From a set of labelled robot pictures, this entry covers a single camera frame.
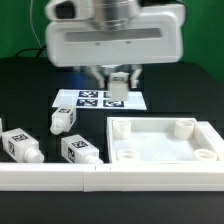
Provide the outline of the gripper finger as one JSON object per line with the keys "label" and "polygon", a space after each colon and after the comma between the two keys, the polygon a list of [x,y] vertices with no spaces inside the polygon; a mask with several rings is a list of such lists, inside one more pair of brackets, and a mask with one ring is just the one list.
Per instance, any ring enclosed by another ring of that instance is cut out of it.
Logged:
{"label": "gripper finger", "polygon": [[96,66],[91,66],[91,74],[98,80],[99,87],[105,88],[105,79],[104,76],[98,71]]}
{"label": "gripper finger", "polygon": [[132,65],[131,66],[131,76],[130,76],[130,86],[136,88],[138,85],[138,78],[142,72],[141,65]]}

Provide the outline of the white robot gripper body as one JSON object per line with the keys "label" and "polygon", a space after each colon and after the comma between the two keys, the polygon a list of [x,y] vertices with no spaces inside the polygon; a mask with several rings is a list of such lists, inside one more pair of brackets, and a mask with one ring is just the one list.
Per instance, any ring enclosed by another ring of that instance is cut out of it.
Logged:
{"label": "white robot gripper body", "polygon": [[183,55],[182,4],[93,3],[87,20],[51,21],[49,60],[58,67],[169,63]]}

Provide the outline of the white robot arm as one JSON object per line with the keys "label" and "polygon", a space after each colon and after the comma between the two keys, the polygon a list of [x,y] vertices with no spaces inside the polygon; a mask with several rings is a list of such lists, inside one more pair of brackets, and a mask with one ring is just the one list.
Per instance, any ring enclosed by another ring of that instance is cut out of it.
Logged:
{"label": "white robot arm", "polygon": [[50,0],[45,7],[49,60],[57,67],[87,66],[104,87],[105,65],[172,63],[183,56],[182,4],[142,6],[138,0]]}

